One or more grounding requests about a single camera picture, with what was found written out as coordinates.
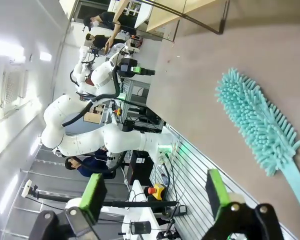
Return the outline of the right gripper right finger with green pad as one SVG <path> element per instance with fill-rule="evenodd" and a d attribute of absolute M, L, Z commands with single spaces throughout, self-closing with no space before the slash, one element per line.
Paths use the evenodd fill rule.
<path fill-rule="evenodd" d="M 241 234 L 246 240 L 283 240 L 275 209 L 269 203 L 251 208 L 242 195 L 228 192 L 217 169 L 209 169 L 206 180 L 214 224 L 206 232 L 207 240 L 229 240 Z"/>

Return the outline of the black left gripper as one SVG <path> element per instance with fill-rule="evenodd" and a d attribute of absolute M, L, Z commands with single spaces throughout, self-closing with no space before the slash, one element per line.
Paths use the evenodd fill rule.
<path fill-rule="evenodd" d="M 156 71 L 138 66 L 138 61 L 132 58 L 122 58 L 118 64 L 118 75 L 125 78 L 132 78 L 134 75 L 153 76 Z"/>

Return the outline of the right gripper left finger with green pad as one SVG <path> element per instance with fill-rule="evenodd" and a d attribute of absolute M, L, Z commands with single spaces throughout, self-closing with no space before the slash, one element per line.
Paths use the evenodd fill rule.
<path fill-rule="evenodd" d="M 100 173 L 91 175 L 77 206 L 60 213 L 44 210 L 37 216 L 29 234 L 30 240 L 98 240 L 94 229 L 107 194 Z"/>

